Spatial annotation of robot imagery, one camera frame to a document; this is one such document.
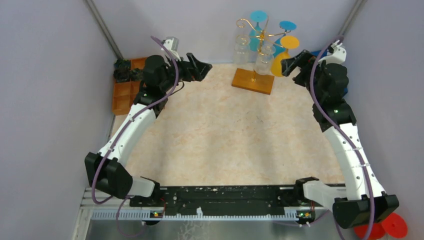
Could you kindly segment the yellow plastic wine glass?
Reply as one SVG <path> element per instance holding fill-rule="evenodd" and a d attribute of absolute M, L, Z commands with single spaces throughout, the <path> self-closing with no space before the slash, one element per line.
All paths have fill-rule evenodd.
<path fill-rule="evenodd" d="M 296 49 L 300 45 L 300 41 L 291 35 L 286 35 L 280 38 L 279 45 L 283 48 L 281 52 L 274 57 L 274 61 L 270 68 L 271 73 L 276 77 L 282 77 L 282 60 L 290 58 L 289 50 Z"/>

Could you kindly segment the clear ribbed wine glass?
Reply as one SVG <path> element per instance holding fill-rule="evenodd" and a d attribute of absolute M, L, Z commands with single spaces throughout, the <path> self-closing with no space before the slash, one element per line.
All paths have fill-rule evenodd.
<path fill-rule="evenodd" d="M 257 57 L 254 64 L 254 71 L 259 75 L 268 75 L 274 61 L 276 49 L 272 44 L 263 44 L 257 49 Z"/>

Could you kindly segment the gold wire glass rack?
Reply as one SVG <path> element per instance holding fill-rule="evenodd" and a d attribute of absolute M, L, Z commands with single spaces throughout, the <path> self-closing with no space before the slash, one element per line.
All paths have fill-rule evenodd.
<path fill-rule="evenodd" d="M 283 33 L 283 32 L 280 32 L 280 33 L 270 34 L 267 31 L 268 22 L 269 22 L 269 17 L 267 16 L 267 20 L 259 24 L 259 26 L 262 28 L 262 31 L 260 35 L 258 36 L 260 40 L 258 47 L 261 47 L 262 45 L 274 45 L 275 40 L 278 39 Z M 250 20 L 245 18 L 240 18 L 236 21 L 236 26 L 238 28 L 245 28 L 246 24 L 248 24 L 251 30 L 254 30 L 255 25 L 253 25 Z M 253 52 L 255 52 L 258 55 L 258 50 L 257 51 L 250 50 L 250 54 Z M 272 92 L 275 76 L 271 73 L 271 69 L 269 74 L 260 75 L 254 71 L 254 66 L 252 70 L 237 68 L 231 85 L 233 87 L 237 87 L 240 89 L 245 89 L 245 90 L 269 95 Z"/>

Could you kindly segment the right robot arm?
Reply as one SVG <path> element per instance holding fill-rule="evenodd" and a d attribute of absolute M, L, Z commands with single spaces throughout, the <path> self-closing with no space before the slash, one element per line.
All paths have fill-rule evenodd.
<path fill-rule="evenodd" d="M 334 151 L 345 181 L 345 190 L 341 190 L 315 177 L 300 178 L 294 185 L 297 199 L 327 208 L 343 229 L 384 221 L 399 207 L 399 200 L 382 187 L 363 150 L 356 117 L 344 98 L 349 83 L 347 68 L 318 60 L 307 50 L 283 59 L 280 66 L 285 77 L 300 68 L 293 81 L 312 95 L 313 116 Z"/>

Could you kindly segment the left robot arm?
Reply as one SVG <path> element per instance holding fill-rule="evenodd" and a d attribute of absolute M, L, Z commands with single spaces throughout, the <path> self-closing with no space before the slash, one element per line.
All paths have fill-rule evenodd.
<path fill-rule="evenodd" d="M 84 159 L 92 189 L 118 199 L 153 198 L 159 190 L 158 182 L 132 176 L 125 166 L 136 143 L 158 118 L 178 83 L 201 82 L 213 68 L 212 64 L 198 60 L 190 52 L 186 56 L 187 61 L 161 55 L 146 58 L 139 91 L 124 123 L 104 147 L 98 152 L 89 152 Z"/>

